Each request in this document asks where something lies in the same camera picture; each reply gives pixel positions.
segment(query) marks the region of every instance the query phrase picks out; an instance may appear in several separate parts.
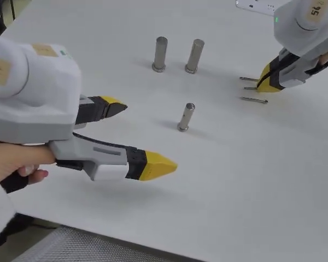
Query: yellow fingertip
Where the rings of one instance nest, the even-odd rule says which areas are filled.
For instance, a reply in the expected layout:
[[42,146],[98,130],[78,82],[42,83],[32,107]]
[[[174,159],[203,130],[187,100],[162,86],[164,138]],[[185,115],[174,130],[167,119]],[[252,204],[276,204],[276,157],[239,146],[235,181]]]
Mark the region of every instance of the yellow fingertip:
[[117,99],[115,99],[115,98],[113,98],[113,97],[102,97],[102,96],[101,96],[101,98],[102,98],[103,100],[105,100],[106,102],[108,102],[108,104],[118,103],[118,104],[122,104],[122,105],[124,105],[124,103],[122,103],[121,101],[119,101],[119,100],[117,100]]
[[139,178],[141,181],[152,180],[172,172],[177,169],[177,164],[170,159],[155,153],[146,151],[147,164]]

